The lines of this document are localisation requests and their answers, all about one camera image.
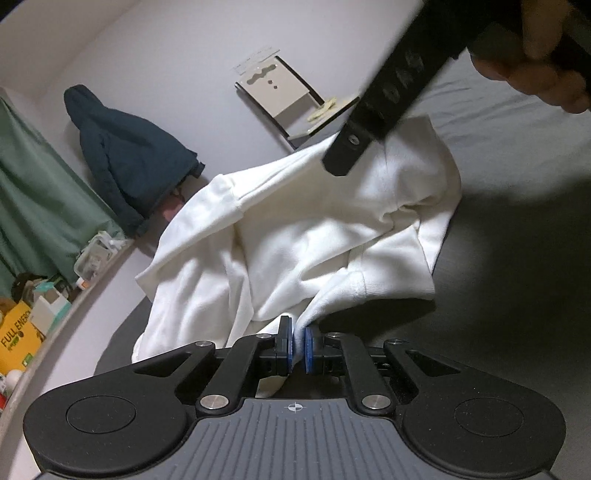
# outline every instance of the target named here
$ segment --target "metal screw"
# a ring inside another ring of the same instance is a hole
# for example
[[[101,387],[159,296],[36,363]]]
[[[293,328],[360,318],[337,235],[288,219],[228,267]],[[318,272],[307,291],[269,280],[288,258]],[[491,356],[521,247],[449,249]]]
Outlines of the metal screw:
[[[218,410],[227,406],[230,401],[223,395],[207,395],[199,403],[208,410]]]
[[[384,397],[383,395],[368,395],[361,403],[371,410],[382,410],[383,408],[388,408],[392,402],[388,397]]]
[[[391,338],[390,340],[386,340],[386,343],[390,345],[401,345],[402,343],[408,343],[406,340],[401,340],[400,338]]]

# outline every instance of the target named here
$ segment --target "dark blue jacket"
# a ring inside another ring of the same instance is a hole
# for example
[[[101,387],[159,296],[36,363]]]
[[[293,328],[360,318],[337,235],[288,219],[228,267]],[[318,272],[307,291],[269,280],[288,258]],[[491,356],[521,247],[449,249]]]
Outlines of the dark blue jacket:
[[[141,235],[162,200],[204,165],[172,135],[135,115],[105,107],[84,85],[64,92],[95,189],[129,236]]]

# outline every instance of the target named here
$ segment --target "human hand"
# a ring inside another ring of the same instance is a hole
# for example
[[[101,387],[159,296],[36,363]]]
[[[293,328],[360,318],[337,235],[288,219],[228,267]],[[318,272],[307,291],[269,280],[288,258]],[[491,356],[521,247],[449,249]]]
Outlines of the human hand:
[[[564,72],[544,60],[556,48],[564,20],[572,7],[567,0],[522,0],[524,51],[528,60],[516,67],[472,59],[480,74],[507,82],[526,95],[536,95],[568,113],[583,113],[591,107],[586,81],[578,72]]]

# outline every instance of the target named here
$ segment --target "gray bed sheet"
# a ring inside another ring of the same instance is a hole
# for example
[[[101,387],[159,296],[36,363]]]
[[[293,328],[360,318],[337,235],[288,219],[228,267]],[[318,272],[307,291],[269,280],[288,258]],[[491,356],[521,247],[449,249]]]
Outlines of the gray bed sheet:
[[[413,111],[429,114],[462,174],[463,199],[434,272],[437,297],[368,303],[331,315],[321,328],[373,345],[406,338],[546,395],[567,421],[553,471],[562,480],[586,480],[591,113],[571,116],[483,79],[467,55]],[[129,362],[148,311],[148,303],[140,304],[124,323],[97,372]],[[280,396],[335,391],[329,381],[303,383],[293,376]]]

